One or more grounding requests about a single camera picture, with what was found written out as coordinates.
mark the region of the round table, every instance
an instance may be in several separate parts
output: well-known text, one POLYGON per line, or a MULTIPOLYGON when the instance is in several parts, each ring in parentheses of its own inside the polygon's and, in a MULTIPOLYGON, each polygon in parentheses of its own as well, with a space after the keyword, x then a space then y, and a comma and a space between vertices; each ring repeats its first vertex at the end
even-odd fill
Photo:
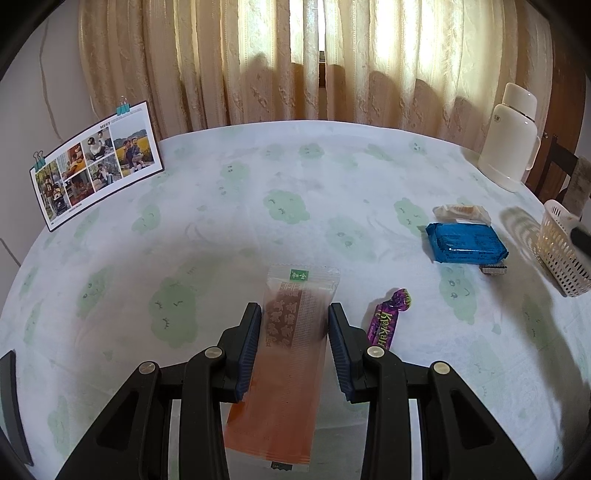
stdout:
MULTIPOLYGON (((262 303, 277 263, 340 268, 335 301, 356 326, 407 288, 413 302, 392 351, 452 365, 538 478, 553 478, 578 447, 591 296, 564 297, 536 259, 543 206, 525 186, 504 191, 457 145, 337 122, 211 129, 164 140, 160 151, 165 172, 39 235, 2 312, 0 353, 17 353, 39 480, 55 477, 142 361, 187 361, 237 325, 247 302, 262 303), (506 275, 433 261, 423 228, 447 203, 488 210, 509 250, 506 275), (171 281, 191 287, 189 307, 173 310, 181 299, 171 281)), ((367 412, 345 401, 328 349, 310 471, 292 475, 358 479, 367 412)), ((229 468, 233 479, 281 475, 229 468)))

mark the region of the photo collage card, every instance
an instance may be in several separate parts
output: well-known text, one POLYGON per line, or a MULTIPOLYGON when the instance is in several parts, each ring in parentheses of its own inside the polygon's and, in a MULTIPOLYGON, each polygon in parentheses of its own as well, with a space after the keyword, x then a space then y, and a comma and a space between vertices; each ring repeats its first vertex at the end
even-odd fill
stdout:
POLYGON ((164 169, 148 104, 130 107, 75 136, 31 178, 50 231, 127 185, 164 169))

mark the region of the purple candy wrapper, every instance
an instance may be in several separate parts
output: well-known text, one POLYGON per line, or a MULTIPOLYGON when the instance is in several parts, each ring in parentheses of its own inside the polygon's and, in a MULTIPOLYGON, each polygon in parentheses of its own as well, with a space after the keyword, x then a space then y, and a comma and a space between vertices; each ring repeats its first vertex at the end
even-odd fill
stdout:
POLYGON ((398 321, 398 312, 408 310, 410 301, 407 289, 401 288, 394 292, 390 300, 380 303, 375 308, 368 330, 370 345, 377 345, 385 350, 390 349, 398 321))

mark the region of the beige curtain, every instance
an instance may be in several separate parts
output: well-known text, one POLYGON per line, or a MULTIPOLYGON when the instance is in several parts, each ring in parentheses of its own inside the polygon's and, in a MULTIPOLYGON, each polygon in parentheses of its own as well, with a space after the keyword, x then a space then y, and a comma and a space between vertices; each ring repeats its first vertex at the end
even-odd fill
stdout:
POLYGON ((317 0, 82 0, 93 107, 147 100, 158 138, 318 118, 317 0))
POLYGON ((552 84, 548 22, 526 0, 324 0, 329 120, 401 128, 481 151, 507 82, 552 84))

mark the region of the blue biscuit package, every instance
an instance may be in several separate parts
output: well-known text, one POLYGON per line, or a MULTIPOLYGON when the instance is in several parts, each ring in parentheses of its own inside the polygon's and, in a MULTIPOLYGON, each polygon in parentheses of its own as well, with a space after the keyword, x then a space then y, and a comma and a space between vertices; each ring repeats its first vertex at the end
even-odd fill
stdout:
POLYGON ((429 243, 441 263, 496 264, 509 252, 488 225, 478 223, 430 223, 429 243))

